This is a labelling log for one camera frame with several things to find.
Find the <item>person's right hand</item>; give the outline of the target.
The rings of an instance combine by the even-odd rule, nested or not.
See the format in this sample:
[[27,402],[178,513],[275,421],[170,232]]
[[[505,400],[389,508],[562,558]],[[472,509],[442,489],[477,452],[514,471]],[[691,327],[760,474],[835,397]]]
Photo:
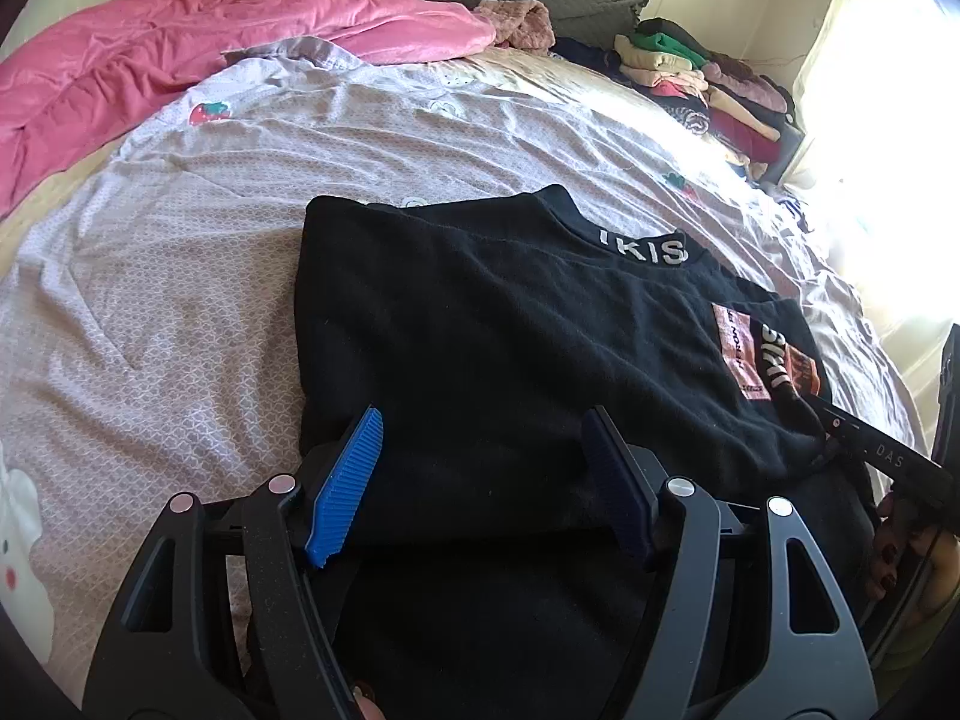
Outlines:
[[924,556],[929,550],[935,528],[924,525],[916,507],[893,491],[877,505],[880,525],[872,542],[871,562],[866,578],[866,593],[871,601],[884,600],[898,583],[898,562],[913,551]]

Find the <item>person's left hand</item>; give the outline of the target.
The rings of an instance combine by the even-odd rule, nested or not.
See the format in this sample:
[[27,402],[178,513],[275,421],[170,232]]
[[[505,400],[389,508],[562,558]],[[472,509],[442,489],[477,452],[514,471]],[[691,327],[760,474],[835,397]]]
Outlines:
[[382,710],[364,694],[359,686],[353,688],[353,697],[364,720],[384,720]]

